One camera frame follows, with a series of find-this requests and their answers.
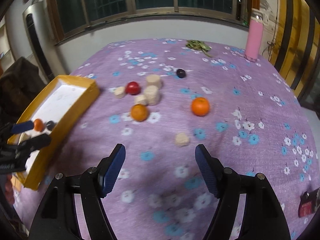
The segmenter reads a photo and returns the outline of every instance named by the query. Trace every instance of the red fruit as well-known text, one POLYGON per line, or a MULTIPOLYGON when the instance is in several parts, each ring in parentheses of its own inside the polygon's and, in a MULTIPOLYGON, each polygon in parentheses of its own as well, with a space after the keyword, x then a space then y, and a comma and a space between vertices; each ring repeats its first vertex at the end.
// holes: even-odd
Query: red fruit
POLYGON ((138 95, 141 91, 139 84, 135 81, 129 82, 125 88, 125 92, 130 95, 138 95))

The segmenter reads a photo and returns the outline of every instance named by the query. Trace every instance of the black ball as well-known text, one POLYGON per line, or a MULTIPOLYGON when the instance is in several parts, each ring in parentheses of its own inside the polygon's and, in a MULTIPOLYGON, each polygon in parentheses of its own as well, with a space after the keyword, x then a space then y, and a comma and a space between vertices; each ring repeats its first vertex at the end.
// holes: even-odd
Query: black ball
POLYGON ((177 69, 177 76, 179 78, 185 78, 186 77, 186 72, 183 69, 179 68, 179 69, 177 69))
POLYGON ((54 121, 49 121, 49 122, 47 122, 47 124, 46 124, 46 127, 47 127, 47 129, 48 129, 49 131, 52 131, 55 126, 56 126, 56 124, 55 124, 54 121))

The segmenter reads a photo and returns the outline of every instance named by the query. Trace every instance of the window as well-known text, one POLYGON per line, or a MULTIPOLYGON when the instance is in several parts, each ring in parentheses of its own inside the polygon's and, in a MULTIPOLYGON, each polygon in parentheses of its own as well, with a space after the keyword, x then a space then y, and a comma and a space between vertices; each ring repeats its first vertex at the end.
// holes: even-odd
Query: window
POLYGON ((246 0, 47 0, 61 41, 85 28, 143 15, 193 15, 243 21, 246 0))

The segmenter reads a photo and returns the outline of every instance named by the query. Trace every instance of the window sill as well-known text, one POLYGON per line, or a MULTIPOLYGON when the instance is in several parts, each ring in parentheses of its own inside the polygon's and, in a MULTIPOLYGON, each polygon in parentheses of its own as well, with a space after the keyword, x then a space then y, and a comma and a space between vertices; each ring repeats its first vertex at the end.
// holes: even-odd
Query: window sill
POLYGON ((180 20, 193 20, 193 21, 204 21, 204 22, 210 22, 210 23, 217 23, 222 24, 226 26, 230 26, 233 28, 237 28, 240 30, 248 31, 249 27, 242 25, 240 21, 236 21, 229 18, 212 18, 212 17, 205 17, 205 16, 199 16, 199 15, 186 15, 181 13, 165 13, 165 14, 144 14, 144 15, 133 15, 133 16, 126 16, 118 19, 113 19, 110 21, 101 22, 92 26, 89 26, 85 28, 83 31, 74 34, 72 36, 69 36, 65 38, 64 40, 57 42, 56 45, 64 44, 68 41, 71 41, 72 39, 78 38, 84 34, 94 32, 96 30, 104 29, 110 26, 114 25, 120 25, 124 23, 130 23, 130 22, 137 22, 137 21, 144 21, 144 20, 164 20, 164 19, 180 19, 180 20))

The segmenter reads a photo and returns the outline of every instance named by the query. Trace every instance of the black stripe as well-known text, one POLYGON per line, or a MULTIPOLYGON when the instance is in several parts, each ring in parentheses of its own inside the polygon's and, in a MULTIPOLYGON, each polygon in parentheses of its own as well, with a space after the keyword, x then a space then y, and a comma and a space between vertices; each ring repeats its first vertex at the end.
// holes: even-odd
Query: black stripe
POLYGON ((290 36, 291 36, 291 28, 292 28, 292 20, 293 20, 293 0, 287 0, 287 13, 285 16, 285 24, 281 46, 279 49, 279 54, 276 59, 275 68, 279 72, 282 66, 282 63, 285 58, 285 54, 287 53, 287 49, 289 46, 290 36))
POLYGON ((309 57, 310 57, 310 53, 311 53, 311 49, 312 49, 312 44, 313 44, 313 37, 315 35, 315 15, 313 14, 313 12, 311 10, 309 10, 309 14, 310 14, 310 20, 309 20, 309 33, 308 33, 308 39, 307 39, 307 44, 306 44, 306 49, 304 50, 304 54, 303 54, 303 58, 301 60, 301 64, 299 66, 299 69, 297 71, 297 74, 293 80, 293 83, 291 85, 291 89, 296 89, 301 78, 303 75, 304 70, 306 69, 309 57))

